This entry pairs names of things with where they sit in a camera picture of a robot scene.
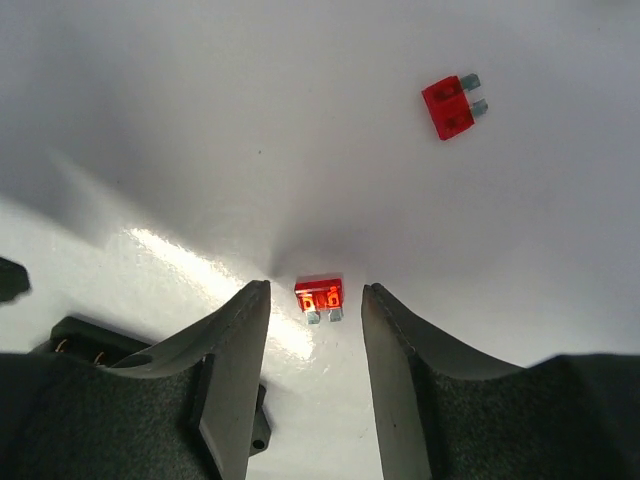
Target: red blade fuse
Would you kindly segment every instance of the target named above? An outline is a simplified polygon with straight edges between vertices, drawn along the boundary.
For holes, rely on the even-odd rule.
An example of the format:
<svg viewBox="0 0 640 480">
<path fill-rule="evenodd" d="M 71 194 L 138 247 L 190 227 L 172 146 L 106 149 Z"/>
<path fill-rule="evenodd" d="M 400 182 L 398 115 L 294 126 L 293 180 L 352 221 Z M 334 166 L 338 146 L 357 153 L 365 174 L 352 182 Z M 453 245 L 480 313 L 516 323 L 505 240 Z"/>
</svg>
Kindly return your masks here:
<svg viewBox="0 0 640 480">
<path fill-rule="evenodd" d="M 332 275 L 301 277 L 296 281 L 294 291 L 309 323 L 320 323 L 320 312 L 329 312 L 332 322 L 342 320 L 342 278 Z"/>
<path fill-rule="evenodd" d="M 471 128 L 476 118 L 487 113 L 486 100 L 469 104 L 466 92 L 480 86 L 478 75 L 447 77 L 422 91 L 440 140 L 448 140 Z"/>
</svg>

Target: textured black surface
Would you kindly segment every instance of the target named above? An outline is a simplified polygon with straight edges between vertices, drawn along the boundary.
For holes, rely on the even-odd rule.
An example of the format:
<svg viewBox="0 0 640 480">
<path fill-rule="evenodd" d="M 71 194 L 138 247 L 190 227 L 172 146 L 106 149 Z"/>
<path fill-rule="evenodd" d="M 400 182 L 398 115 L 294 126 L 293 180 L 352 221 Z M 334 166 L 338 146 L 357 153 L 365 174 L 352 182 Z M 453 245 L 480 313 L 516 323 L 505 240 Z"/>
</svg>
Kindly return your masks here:
<svg viewBox="0 0 640 480">
<path fill-rule="evenodd" d="M 17 367 L 18 357 L 2 362 Z M 186 431 L 198 366 L 138 380 L 64 355 L 37 358 L 46 383 L 32 397 L 36 403 L 10 444 L 1 478 L 212 478 Z"/>
<path fill-rule="evenodd" d="M 640 478 L 640 357 L 481 359 L 380 285 L 362 318 L 385 480 Z"/>
<path fill-rule="evenodd" d="M 446 478 L 634 478 L 571 358 L 487 381 L 431 375 Z"/>
<path fill-rule="evenodd" d="M 30 289 L 27 269 L 0 257 L 0 303 L 11 302 Z"/>
</svg>

